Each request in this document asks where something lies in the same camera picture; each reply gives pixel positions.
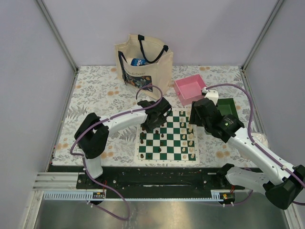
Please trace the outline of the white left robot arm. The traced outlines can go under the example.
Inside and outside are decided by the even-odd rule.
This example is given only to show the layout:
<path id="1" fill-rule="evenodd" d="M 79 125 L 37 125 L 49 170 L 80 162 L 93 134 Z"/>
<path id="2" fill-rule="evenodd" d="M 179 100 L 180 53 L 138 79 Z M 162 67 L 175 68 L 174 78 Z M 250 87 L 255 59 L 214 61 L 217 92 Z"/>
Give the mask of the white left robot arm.
<path id="1" fill-rule="evenodd" d="M 87 183 L 92 188 L 99 188 L 103 184 L 100 156 L 108 137 L 134 125 L 142 125 L 146 131 L 153 130 L 166 123 L 171 110 L 170 103 L 162 97 L 156 102 L 140 101 L 131 109 L 111 116 L 87 115 L 74 135 L 75 143 L 70 151 L 71 155 L 82 157 L 84 169 L 89 173 Z"/>

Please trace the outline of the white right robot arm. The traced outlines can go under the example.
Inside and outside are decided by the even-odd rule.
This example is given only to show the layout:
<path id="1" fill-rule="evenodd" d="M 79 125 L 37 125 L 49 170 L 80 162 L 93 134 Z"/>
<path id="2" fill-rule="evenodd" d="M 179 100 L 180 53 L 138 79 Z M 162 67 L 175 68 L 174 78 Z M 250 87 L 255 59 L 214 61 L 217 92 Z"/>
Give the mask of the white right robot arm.
<path id="1" fill-rule="evenodd" d="M 218 186 L 249 188 L 266 196 L 279 209 L 288 209 L 305 188 L 305 167 L 280 159 L 258 140 L 253 140 L 245 125 L 234 115 L 222 115 L 208 98 L 193 102 L 190 123 L 202 126 L 215 138 L 243 152 L 261 173 L 244 171 L 227 164 L 217 176 Z"/>

